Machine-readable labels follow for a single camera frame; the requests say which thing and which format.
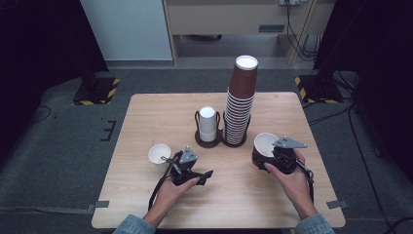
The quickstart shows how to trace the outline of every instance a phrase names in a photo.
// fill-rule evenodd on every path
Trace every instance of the tall stack of brown cups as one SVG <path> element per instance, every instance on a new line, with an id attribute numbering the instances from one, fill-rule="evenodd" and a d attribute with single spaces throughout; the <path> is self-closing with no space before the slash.
<path id="1" fill-rule="evenodd" d="M 236 59 L 227 92 L 222 136 L 227 144 L 239 145 L 246 138 L 255 96 L 258 61 L 251 56 Z"/>

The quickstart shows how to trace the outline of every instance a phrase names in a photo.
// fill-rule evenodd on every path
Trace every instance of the hand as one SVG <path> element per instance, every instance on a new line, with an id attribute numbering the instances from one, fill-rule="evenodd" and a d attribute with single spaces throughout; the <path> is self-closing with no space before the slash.
<path id="1" fill-rule="evenodd" d="M 155 203 L 151 210 L 143 218 L 155 228 L 161 223 L 169 210 L 176 204 L 179 198 L 190 188 L 195 186 L 200 179 L 192 178 L 185 183 L 176 186 L 170 177 L 167 177 L 160 187 Z"/>
<path id="2" fill-rule="evenodd" d="M 295 150 L 295 155 L 298 160 L 305 164 L 305 158 L 298 150 Z M 317 210 L 310 197 L 310 189 L 308 186 L 307 178 L 301 168 L 297 167 L 295 171 L 286 175 L 280 172 L 279 169 L 271 164 L 265 164 L 265 168 L 273 175 L 282 185 L 287 198 L 292 202 L 295 210 L 301 219 L 304 219 L 310 215 L 317 213 Z"/>

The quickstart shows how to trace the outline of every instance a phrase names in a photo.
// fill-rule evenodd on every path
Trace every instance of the vent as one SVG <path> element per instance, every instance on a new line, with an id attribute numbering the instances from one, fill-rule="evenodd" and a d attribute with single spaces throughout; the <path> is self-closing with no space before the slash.
<path id="1" fill-rule="evenodd" d="M 284 24 L 261 24 L 259 32 L 283 32 L 284 27 Z"/>

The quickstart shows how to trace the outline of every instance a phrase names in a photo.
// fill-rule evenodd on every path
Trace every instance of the gray carpet floor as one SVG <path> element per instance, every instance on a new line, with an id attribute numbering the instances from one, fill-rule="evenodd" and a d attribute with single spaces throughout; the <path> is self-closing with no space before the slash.
<path id="1" fill-rule="evenodd" d="M 109 104 L 77 106 L 72 98 L 80 79 L 48 89 L 16 147 L 0 172 L 0 208 L 48 207 L 83 210 L 98 200 L 116 140 L 133 94 L 226 92 L 232 69 L 112 70 L 121 79 Z M 257 92 L 290 91 L 293 81 L 312 70 L 260 69 Z M 351 82 L 354 76 L 348 76 Z M 353 102 L 303 103 L 309 121 L 338 113 Z M 374 182 L 383 212 L 390 223 L 413 215 L 413 184 L 392 159 L 378 158 L 360 121 L 350 111 L 358 142 Z M 109 141 L 105 129 L 116 121 Z M 385 233 L 388 229 L 375 199 L 357 143 L 349 112 L 311 125 L 323 162 L 343 210 L 346 225 L 337 233 Z M 100 233 L 91 214 L 1 213 L 0 233 Z M 397 233 L 412 233 L 413 222 L 403 222 Z"/>

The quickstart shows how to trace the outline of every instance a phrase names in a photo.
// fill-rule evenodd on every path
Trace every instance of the person's left hand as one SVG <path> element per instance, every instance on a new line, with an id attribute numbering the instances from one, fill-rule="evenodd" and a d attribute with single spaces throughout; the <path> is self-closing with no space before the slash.
<path id="1" fill-rule="evenodd" d="M 160 187 L 155 203 L 151 210 L 143 218 L 155 228 L 161 223 L 168 211 L 176 204 L 179 198 L 200 180 L 199 177 L 192 178 L 185 183 L 176 186 L 170 177 L 164 180 Z"/>

